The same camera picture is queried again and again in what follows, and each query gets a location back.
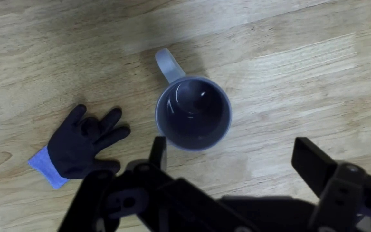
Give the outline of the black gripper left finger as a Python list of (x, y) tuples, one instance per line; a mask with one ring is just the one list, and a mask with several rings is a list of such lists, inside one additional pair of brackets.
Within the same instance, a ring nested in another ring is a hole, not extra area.
[(166, 139), (156, 136), (149, 153), (149, 162), (158, 168), (166, 167)]

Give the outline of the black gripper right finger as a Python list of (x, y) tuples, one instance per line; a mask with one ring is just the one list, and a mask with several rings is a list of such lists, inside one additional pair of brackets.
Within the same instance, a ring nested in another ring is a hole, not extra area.
[(306, 136), (295, 139), (291, 164), (315, 195), (336, 170), (336, 162)]

